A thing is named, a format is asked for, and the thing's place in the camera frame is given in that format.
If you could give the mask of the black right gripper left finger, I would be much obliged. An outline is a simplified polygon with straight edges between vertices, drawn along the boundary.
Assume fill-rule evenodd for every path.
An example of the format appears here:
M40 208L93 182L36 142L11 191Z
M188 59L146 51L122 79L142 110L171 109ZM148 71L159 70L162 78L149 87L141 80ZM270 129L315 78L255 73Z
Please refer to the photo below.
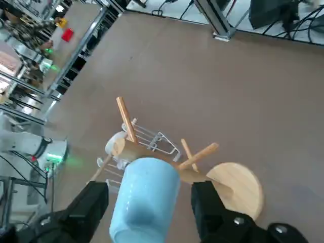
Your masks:
M109 205L105 182L89 182L70 205L45 214L24 229L1 229L1 242L90 242Z

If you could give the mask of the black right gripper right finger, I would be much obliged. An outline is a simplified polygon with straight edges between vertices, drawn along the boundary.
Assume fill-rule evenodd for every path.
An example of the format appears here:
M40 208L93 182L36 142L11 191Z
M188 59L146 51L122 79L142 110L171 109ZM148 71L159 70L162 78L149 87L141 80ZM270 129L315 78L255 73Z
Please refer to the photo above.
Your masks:
M271 223L263 229L247 214L226 209L211 181L192 184L191 206L201 242L308 242L289 224Z

